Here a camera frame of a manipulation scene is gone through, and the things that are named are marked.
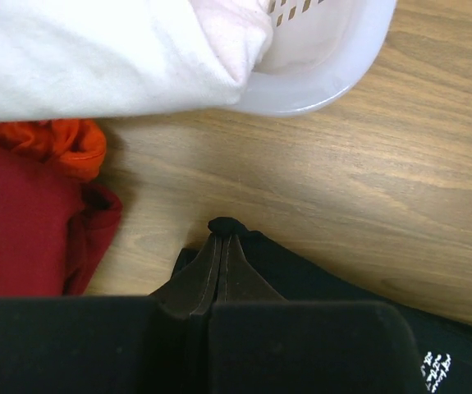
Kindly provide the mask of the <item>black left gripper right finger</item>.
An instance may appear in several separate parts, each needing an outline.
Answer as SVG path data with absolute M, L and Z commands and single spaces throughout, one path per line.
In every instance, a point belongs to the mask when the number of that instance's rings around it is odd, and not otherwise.
M 285 302 L 247 261 L 238 235 L 222 241 L 217 302 Z

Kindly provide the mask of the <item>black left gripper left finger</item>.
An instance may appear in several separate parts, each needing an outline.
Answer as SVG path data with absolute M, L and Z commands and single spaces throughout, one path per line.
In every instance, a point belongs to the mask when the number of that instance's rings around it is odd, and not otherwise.
M 196 257 L 150 294 L 175 318 L 204 314 L 216 295 L 222 239 L 211 234 Z

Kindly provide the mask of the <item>black floral print t-shirt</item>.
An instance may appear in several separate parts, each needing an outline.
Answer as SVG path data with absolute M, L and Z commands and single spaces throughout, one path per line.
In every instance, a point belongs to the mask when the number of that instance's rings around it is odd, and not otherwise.
M 472 327 L 346 282 L 233 218 L 250 265 L 285 302 L 217 302 L 184 393 L 472 393 Z

